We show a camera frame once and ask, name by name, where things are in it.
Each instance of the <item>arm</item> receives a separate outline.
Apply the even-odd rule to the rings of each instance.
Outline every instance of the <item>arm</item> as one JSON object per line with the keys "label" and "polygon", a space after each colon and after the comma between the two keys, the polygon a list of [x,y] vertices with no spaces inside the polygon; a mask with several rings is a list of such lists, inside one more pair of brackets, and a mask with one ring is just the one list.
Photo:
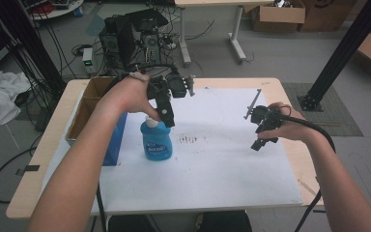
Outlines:
{"label": "arm", "polygon": [[147,100],[147,83],[125,78],[99,101],[47,183],[28,231],[84,231],[108,141],[120,116],[124,112],[142,111],[158,119]]}
{"label": "arm", "polygon": [[[290,109],[281,107],[280,111],[289,114]],[[294,109],[291,116],[303,119]],[[279,129],[263,131],[258,137],[285,137],[305,143],[315,166],[331,230],[371,231],[371,206],[323,135],[300,124],[283,122]]]}

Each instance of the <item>bottle label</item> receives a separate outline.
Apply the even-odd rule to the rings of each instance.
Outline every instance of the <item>bottle label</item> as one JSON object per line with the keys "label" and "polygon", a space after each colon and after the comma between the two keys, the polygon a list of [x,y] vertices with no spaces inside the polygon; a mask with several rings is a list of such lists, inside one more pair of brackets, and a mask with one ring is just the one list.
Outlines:
{"label": "bottle label", "polygon": [[168,148],[166,146],[158,143],[147,143],[146,150],[149,154],[154,156],[162,155],[168,152]]}

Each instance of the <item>black pole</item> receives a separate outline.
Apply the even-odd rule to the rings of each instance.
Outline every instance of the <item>black pole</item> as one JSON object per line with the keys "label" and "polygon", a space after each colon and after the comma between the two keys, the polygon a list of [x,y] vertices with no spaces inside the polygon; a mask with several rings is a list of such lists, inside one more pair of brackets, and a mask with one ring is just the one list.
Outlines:
{"label": "black pole", "polygon": [[319,105],[330,85],[332,85],[336,77],[342,72],[343,68],[345,68],[348,61],[370,32],[371,0],[368,0],[311,89],[303,99],[300,99],[302,110],[312,111]]}

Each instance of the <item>white paper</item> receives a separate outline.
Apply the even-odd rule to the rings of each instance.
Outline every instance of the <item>white paper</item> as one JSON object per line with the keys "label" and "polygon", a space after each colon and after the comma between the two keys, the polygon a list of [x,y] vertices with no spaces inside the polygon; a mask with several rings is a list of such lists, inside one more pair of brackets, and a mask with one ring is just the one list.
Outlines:
{"label": "white paper", "polygon": [[[269,142],[259,152],[250,148],[257,126],[243,116],[257,90],[206,88],[195,93],[171,101],[176,126],[168,160],[146,159],[140,132],[145,114],[128,115],[118,165],[104,167],[100,175],[104,210],[128,214],[300,205],[282,145]],[[267,105],[263,94],[256,105]],[[69,149],[64,137],[43,186]],[[92,211],[99,211],[96,200]]]}

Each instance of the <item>spray bottle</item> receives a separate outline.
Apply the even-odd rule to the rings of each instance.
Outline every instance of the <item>spray bottle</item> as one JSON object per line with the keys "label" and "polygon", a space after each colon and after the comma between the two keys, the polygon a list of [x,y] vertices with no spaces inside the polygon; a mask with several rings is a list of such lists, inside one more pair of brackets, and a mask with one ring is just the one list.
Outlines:
{"label": "spray bottle", "polygon": [[149,160],[167,160],[173,154],[173,145],[169,133],[171,129],[164,123],[146,116],[146,121],[140,127],[143,133],[143,147]]}

